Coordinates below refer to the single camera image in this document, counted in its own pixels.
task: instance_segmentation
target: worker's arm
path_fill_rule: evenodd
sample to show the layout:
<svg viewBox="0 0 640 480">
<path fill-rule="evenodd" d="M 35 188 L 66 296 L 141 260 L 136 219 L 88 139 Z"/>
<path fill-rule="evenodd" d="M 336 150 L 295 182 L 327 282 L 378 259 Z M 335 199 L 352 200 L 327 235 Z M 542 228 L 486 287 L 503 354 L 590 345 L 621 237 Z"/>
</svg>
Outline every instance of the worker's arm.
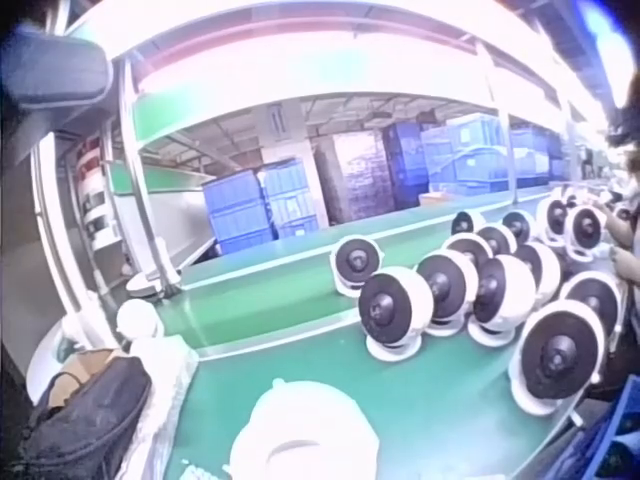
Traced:
<svg viewBox="0 0 640 480">
<path fill-rule="evenodd" d="M 624 248 L 631 248 L 633 245 L 633 229 L 631 222 L 621 220 L 609 209 L 604 209 L 607 216 L 606 228 L 613 239 Z"/>
</svg>

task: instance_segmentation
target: green conveyor belt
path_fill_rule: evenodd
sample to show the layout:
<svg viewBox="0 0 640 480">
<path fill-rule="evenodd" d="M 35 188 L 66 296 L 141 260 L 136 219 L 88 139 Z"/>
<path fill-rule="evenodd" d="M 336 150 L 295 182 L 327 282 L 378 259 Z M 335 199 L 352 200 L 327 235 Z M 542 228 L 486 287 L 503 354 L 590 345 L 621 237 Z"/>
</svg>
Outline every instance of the green conveyor belt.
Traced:
<svg viewBox="0 0 640 480">
<path fill-rule="evenodd" d="M 378 480 L 511 475 L 553 435 L 575 401 L 550 417 L 525 414 L 506 374 L 512 351 L 513 345 L 482 347 L 460 333 L 425 337 L 415 357 L 382 363 L 368 353 L 359 324 L 352 324 L 204 361 L 183 405 L 165 478 L 178 479 L 183 460 L 227 478 L 222 466 L 233 440 L 275 378 L 328 383 L 356 400 L 380 439 Z"/>
<path fill-rule="evenodd" d="M 547 190 L 528 189 L 520 194 L 525 197 Z M 185 272 L 185 284 L 189 288 L 190 284 L 204 278 L 223 275 L 232 270 L 232 266 L 241 268 L 331 245 L 349 233 L 380 232 L 452 214 L 461 208 L 478 207 L 507 198 L 506 192 L 467 198 L 444 207 L 416 208 L 334 227 L 307 237 L 273 242 L 263 246 L 262 250 L 256 249 L 256 252 L 242 252 L 197 265 L 193 267 L 193 271 Z M 537 203 L 538 200 L 523 202 L 518 208 L 533 212 Z M 512 208 L 492 210 L 486 212 L 485 217 L 499 220 Z M 424 255 L 442 244 L 449 235 L 449 226 L 449 222 L 445 222 L 381 238 L 378 243 L 385 253 L 383 265 L 415 265 Z M 202 348 L 309 322 L 352 308 L 353 305 L 352 299 L 343 297 L 334 290 L 329 255 L 324 253 L 188 289 L 170 302 L 165 302 L 158 311 L 167 334 L 181 334 L 193 348 Z"/>
</svg>

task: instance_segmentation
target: ceiling beam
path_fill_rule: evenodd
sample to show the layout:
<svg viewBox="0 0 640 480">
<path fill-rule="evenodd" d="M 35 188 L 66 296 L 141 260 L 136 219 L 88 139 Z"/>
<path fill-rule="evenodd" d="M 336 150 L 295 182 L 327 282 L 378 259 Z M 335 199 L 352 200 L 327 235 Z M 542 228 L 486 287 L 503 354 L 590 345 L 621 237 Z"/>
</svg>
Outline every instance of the ceiling beam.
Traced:
<svg viewBox="0 0 640 480">
<path fill-rule="evenodd" d="M 236 162 L 231 160 L 226 155 L 223 155 L 220 152 L 218 152 L 214 147 L 208 146 L 201 141 L 193 140 L 189 136 L 185 135 L 183 132 L 171 133 L 167 135 L 167 138 L 172 142 L 182 145 L 183 147 L 190 148 L 191 150 L 194 150 L 204 155 L 205 157 L 209 157 L 215 162 L 221 163 L 233 171 L 238 171 L 242 169 L 240 165 L 238 165 Z"/>
<path fill-rule="evenodd" d="M 222 128 L 222 125 L 220 125 L 220 122 L 218 122 L 217 120 L 214 120 L 213 123 L 215 123 L 216 127 L 218 127 L 218 130 L 220 130 L 220 132 L 222 133 L 222 135 L 224 135 L 224 138 L 226 138 L 227 140 L 229 140 L 229 143 L 231 145 L 233 145 L 233 148 L 236 149 L 236 152 L 240 153 L 240 148 L 238 147 L 238 145 L 236 144 L 235 140 L 233 139 L 233 137 L 229 134 L 229 132 L 227 130 L 225 130 L 224 128 Z"/>
</svg>

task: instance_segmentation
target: stacked crates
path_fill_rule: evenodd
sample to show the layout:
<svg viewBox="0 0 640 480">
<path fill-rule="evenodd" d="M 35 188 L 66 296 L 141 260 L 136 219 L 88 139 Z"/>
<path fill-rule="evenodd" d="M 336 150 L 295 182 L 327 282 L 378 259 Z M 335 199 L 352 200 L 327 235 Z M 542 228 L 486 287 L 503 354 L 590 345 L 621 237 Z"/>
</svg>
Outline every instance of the stacked crates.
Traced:
<svg viewBox="0 0 640 480">
<path fill-rule="evenodd" d="M 454 151 L 477 146 L 504 145 L 498 117 L 474 113 L 447 122 L 449 137 Z"/>
<path fill-rule="evenodd" d="M 536 127 L 522 127 L 511 130 L 511 146 L 516 163 L 516 176 L 531 179 L 531 185 L 542 184 L 549 179 L 549 154 L 547 136 Z"/>
<path fill-rule="evenodd" d="M 264 167 L 262 172 L 264 196 L 278 238 L 317 230 L 318 218 L 302 161 L 285 160 Z"/>
<path fill-rule="evenodd" d="M 202 185 L 209 221 L 223 254 L 273 240 L 258 179 L 240 172 Z"/>
<path fill-rule="evenodd" d="M 326 137 L 318 141 L 314 157 L 332 223 L 394 210 L 391 177 L 379 132 Z"/>
<path fill-rule="evenodd" d="M 569 162 L 565 158 L 562 137 L 559 134 L 548 133 L 547 153 L 549 154 L 549 178 L 555 181 L 569 180 Z"/>
<path fill-rule="evenodd" d="M 435 185 L 454 183 L 453 144 L 447 127 L 430 128 L 423 131 L 421 137 L 431 191 Z"/>
<path fill-rule="evenodd" d="M 506 188 L 506 149 L 498 118 L 477 113 L 450 120 L 447 127 L 458 190 L 479 195 Z"/>
<path fill-rule="evenodd" d="M 421 193 L 429 191 L 429 171 L 424 156 L 420 125 L 396 123 L 382 132 L 393 181 L 397 209 L 417 207 Z"/>
</svg>

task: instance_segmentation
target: white support pole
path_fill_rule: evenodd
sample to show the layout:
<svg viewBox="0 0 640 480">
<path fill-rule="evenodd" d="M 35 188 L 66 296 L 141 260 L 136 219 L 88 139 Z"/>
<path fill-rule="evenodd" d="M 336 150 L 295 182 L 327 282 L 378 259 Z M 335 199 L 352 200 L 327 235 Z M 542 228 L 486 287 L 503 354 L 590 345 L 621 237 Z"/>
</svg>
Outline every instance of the white support pole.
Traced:
<svg viewBox="0 0 640 480">
<path fill-rule="evenodd" d="M 135 99 L 135 91 L 131 62 L 129 59 L 124 58 L 120 67 L 120 81 L 118 83 L 119 113 L 125 161 L 131 176 L 131 186 L 136 199 L 142 229 L 151 257 L 160 276 L 163 294 L 165 297 L 171 297 L 180 292 L 180 275 L 171 264 L 164 242 L 161 242 L 160 238 L 155 234 L 153 212 L 151 211 L 151 202 L 149 201 L 149 192 L 142 169 L 142 159 L 138 151 L 138 140 L 133 120 L 132 106 Z"/>
<path fill-rule="evenodd" d="M 513 155 L 513 146 L 511 145 L 509 110 L 507 109 L 506 103 L 501 100 L 499 88 L 496 85 L 495 65 L 491 58 L 491 54 L 489 54 L 486 47 L 479 39 L 476 39 L 476 52 L 484 67 L 485 80 L 487 82 L 487 88 L 489 89 L 491 99 L 498 111 L 500 130 L 502 131 L 502 138 L 504 139 L 507 154 L 507 178 L 509 182 L 509 192 L 511 192 L 511 201 L 515 205 L 518 203 L 518 177 L 516 172 L 516 161 Z"/>
<path fill-rule="evenodd" d="M 120 235 L 122 236 L 122 243 L 124 250 L 126 251 L 129 259 L 133 262 L 133 267 L 136 272 L 142 272 L 142 267 L 138 256 L 131 248 L 131 238 L 128 231 L 124 228 L 122 221 L 120 220 L 120 211 L 116 204 L 115 194 L 113 193 L 113 177 L 111 176 L 110 165 L 115 161 L 113 156 L 113 133 L 111 130 L 112 120 L 106 121 L 100 128 L 100 157 L 105 164 L 104 176 L 105 176 L 105 192 L 109 203 L 113 208 L 113 218 L 115 218 L 118 228 L 120 229 Z"/>
</svg>

